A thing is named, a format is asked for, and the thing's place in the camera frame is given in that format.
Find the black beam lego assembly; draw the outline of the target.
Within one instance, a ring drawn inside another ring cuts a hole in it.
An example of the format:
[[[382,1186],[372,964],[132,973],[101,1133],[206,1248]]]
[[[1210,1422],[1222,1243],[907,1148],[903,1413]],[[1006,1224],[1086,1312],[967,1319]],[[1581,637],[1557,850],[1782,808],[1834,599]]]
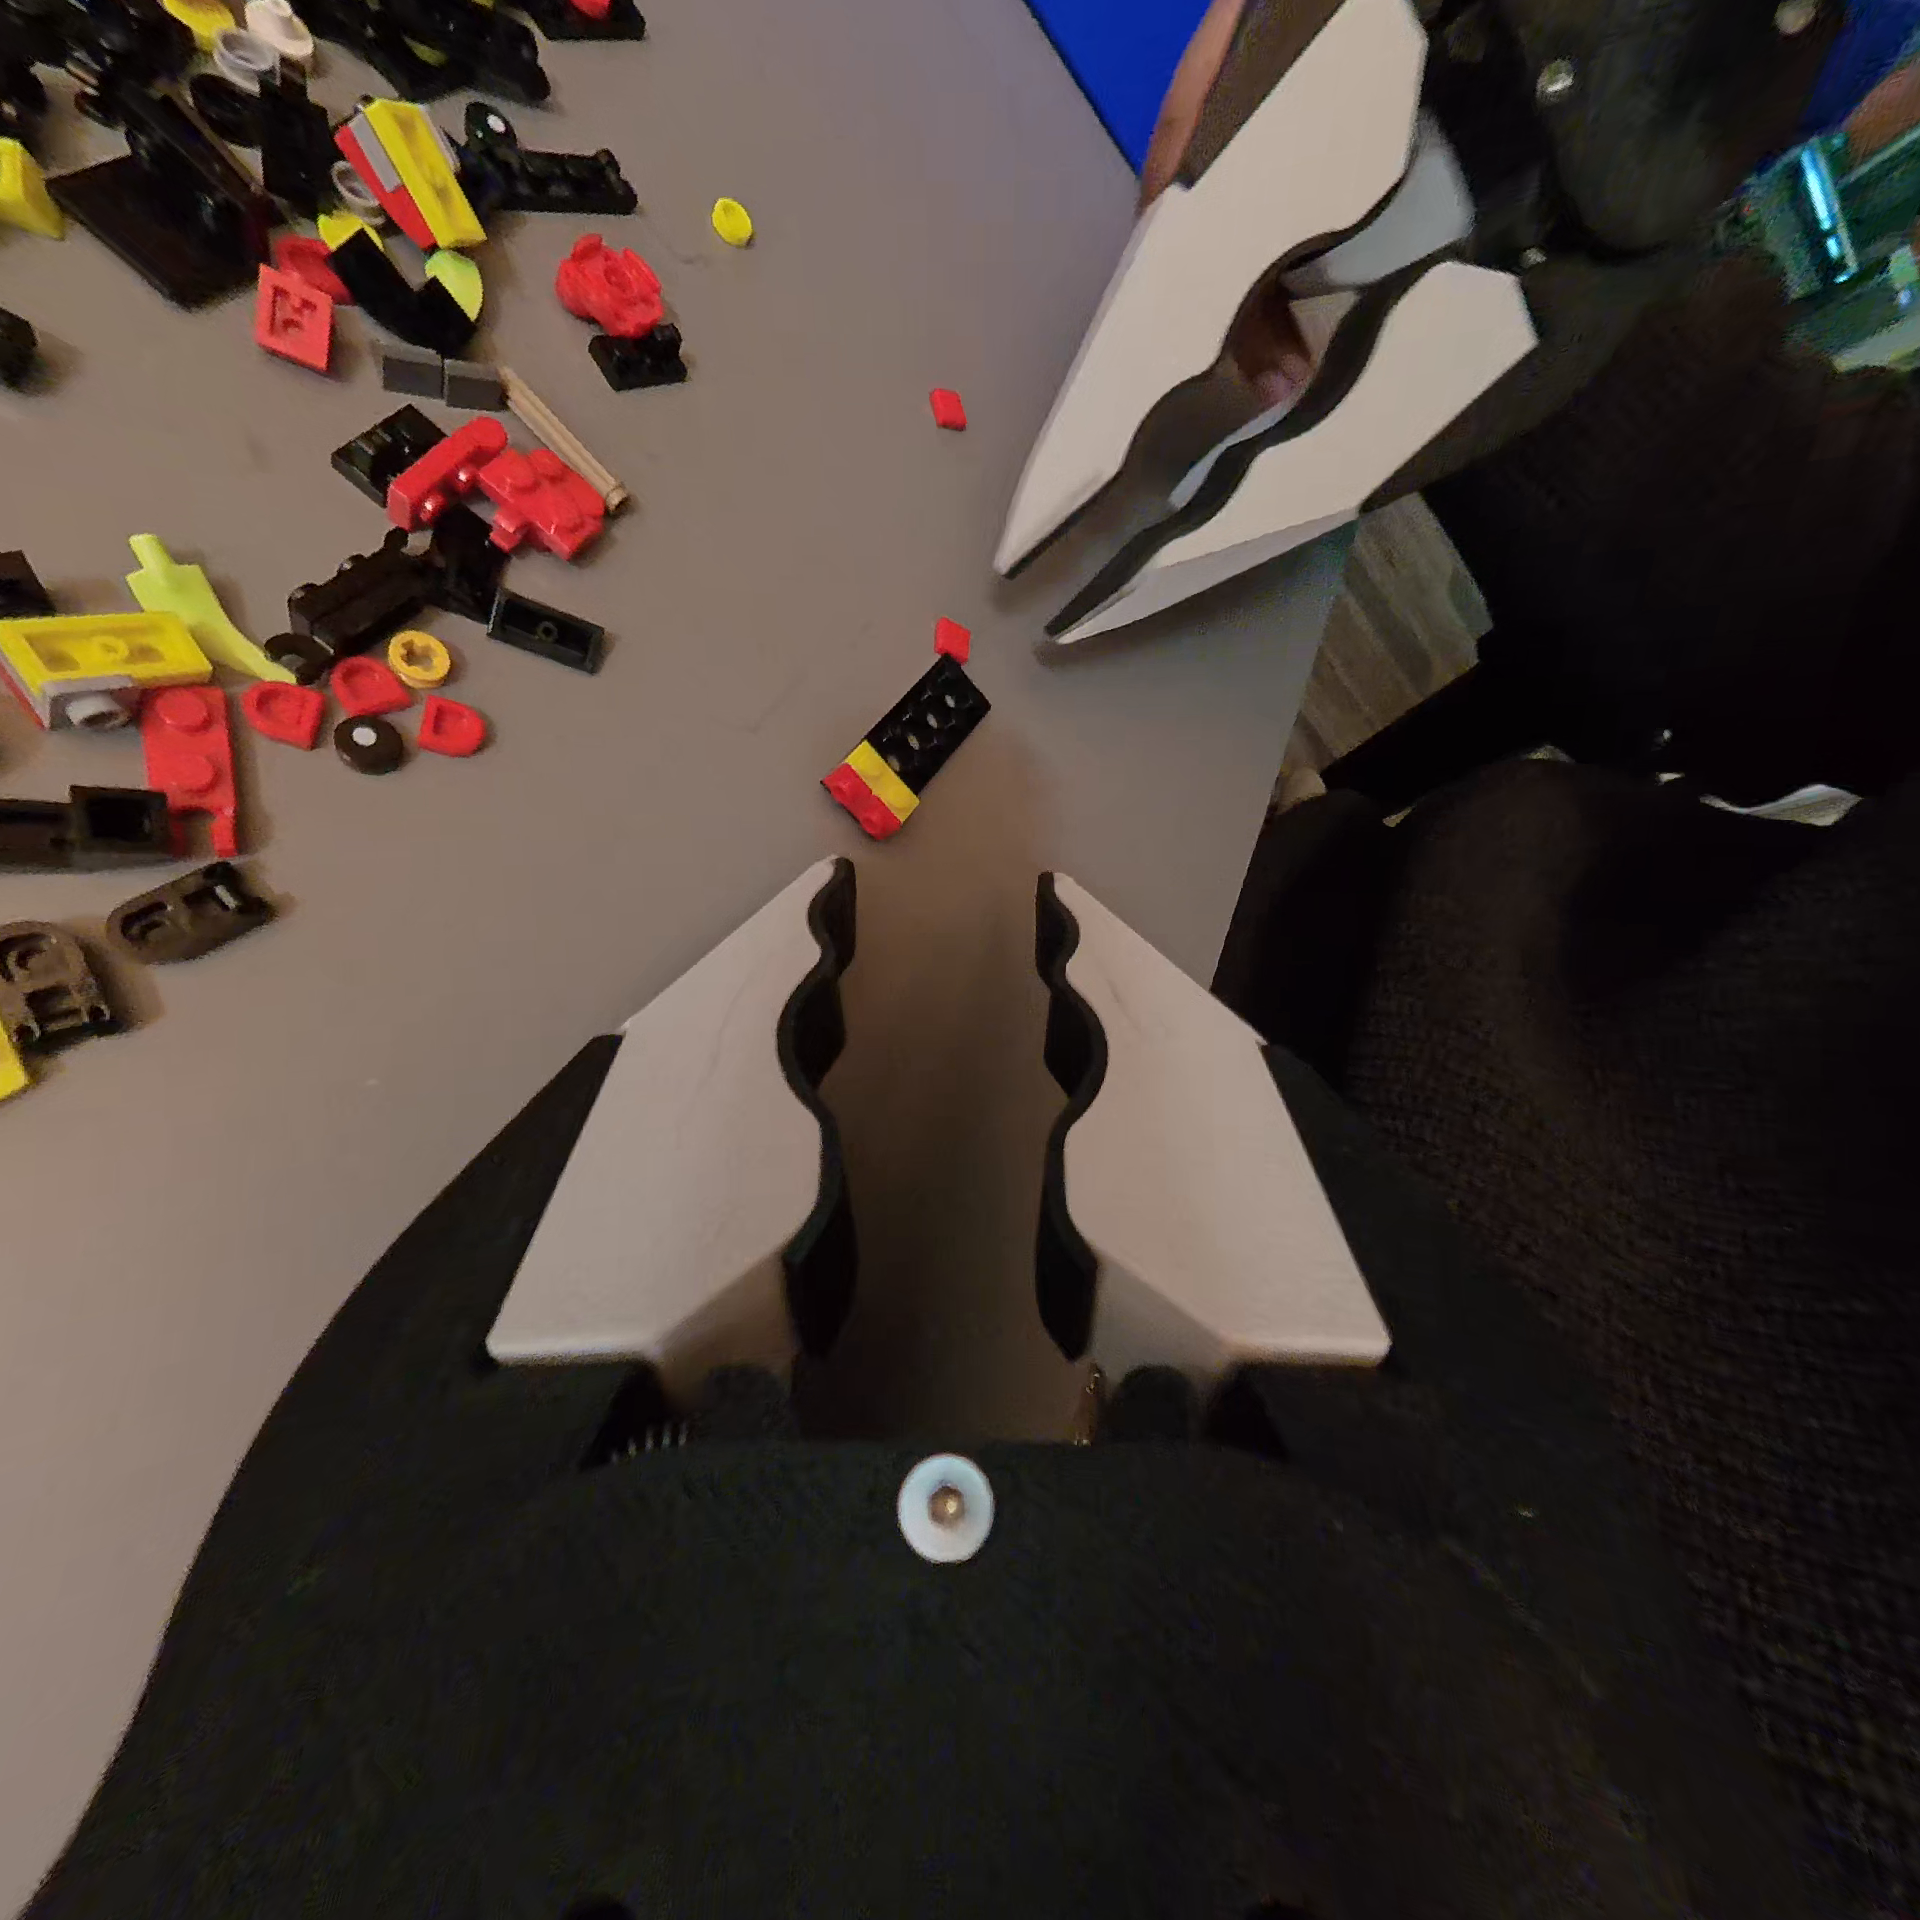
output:
[[[892,839],[990,710],[965,666],[935,655],[927,671],[823,776],[823,791],[871,840]]]

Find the pile of loose lego pieces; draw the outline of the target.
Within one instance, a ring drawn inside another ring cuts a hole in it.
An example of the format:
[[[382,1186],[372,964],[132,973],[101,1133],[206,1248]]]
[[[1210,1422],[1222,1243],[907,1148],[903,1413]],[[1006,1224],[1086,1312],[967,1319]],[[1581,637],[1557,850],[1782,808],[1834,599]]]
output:
[[[453,660],[415,618],[449,613],[583,674],[599,624],[506,584],[521,548],[571,562],[628,491],[506,367],[469,357],[499,215],[638,210],[609,148],[541,151],[503,106],[551,99],[547,40],[642,40],[638,5],[4,5],[4,229],[92,236],[169,306],[251,294],[271,360],[335,370],[341,315],[374,330],[404,405],[332,450],[382,510],[379,544],[287,595],[251,637],[197,562],[132,535],[132,610],[62,613],[4,554],[4,702],[44,733],[134,733],[132,784],[4,797],[4,875],[213,859],[106,912],[142,966],[271,923],[241,850],[234,718],[332,749],[361,776],[411,751],[467,759],[489,720],[446,694]]]

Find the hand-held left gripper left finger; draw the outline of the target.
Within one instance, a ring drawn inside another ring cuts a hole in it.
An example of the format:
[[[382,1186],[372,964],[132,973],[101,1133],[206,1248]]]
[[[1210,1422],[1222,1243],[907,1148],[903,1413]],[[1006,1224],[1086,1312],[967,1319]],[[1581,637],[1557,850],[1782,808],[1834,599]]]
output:
[[[826,1076],[846,1045],[858,872],[826,858],[617,1031],[611,1070],[486,1333],[499,1364],[823,1358],[858,1291]]]

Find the person's right hand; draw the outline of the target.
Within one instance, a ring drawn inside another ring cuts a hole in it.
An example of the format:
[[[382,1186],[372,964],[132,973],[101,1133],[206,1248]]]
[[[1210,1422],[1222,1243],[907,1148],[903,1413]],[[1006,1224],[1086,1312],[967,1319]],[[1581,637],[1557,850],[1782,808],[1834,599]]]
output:
[[[1322,296],[1295,300],[1283,279],[1259,284],[1242,304],[1230,336],[1230,355],[1262,408],[1295,403],[1322,367],[1341,318]]]

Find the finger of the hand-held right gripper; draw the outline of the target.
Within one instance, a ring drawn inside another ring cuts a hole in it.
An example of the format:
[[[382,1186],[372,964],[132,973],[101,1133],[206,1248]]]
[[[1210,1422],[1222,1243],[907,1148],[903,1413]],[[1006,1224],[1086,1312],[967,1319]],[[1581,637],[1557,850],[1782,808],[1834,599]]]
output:
[[[1033,443],[998,535],[1013,579],[1107,491],[1155,408],[1228,360],[1263,282],[1359,294],[1461,258],[1471,199],[1423,122],[1413,5],[1249,5],[1178,173],[1137,219]]]
[[[1116,634],[1348,525],[1537,342],[1511,272],[1437,258],[1365,290],[1307,394],[1220,440],[1044,636]]]

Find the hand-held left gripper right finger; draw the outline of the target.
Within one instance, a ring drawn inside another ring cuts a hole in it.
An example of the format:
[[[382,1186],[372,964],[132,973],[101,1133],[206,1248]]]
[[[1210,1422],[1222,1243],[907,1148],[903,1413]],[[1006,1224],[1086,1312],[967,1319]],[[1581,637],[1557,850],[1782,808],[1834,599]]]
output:
[[[1037,880],[1047,1338],[1111,1386],[1250,1364],[1374,1370],[1375,1306],[1258,1031],[1066,872]]]

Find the person's right forearm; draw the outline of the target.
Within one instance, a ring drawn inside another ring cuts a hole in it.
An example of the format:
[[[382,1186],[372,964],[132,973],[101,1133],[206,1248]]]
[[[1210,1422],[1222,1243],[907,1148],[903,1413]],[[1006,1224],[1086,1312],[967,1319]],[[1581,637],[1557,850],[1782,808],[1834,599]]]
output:
[[[1915,781],[1915,370],[1835,367],[1756,258],[1423,498],[1499,650],[1585,728],[1741,804]]]

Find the blue plastic bin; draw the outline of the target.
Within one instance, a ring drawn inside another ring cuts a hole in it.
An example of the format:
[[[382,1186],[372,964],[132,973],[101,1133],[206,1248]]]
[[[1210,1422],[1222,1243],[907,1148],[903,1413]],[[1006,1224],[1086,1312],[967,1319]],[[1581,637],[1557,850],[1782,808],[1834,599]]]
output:
[[[1026,3],[1150,202],[1173,179],[1244,3]]]

